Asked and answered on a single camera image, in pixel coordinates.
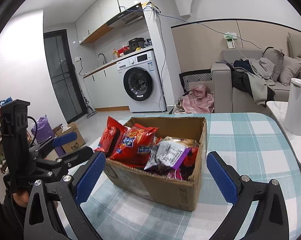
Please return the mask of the person's left hand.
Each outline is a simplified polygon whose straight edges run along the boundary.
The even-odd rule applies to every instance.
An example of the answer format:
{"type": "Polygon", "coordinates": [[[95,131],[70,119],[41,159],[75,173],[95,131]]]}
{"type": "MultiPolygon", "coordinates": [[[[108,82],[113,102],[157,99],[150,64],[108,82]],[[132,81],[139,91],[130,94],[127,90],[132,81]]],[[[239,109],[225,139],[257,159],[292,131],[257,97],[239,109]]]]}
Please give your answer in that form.
{"type": "Polygon", "coordinates": [[[29,192],[28,191],[19,191],[13,193],[13,198],[16,204],[20,207],[27,207],[29,202],[29,192]]]}

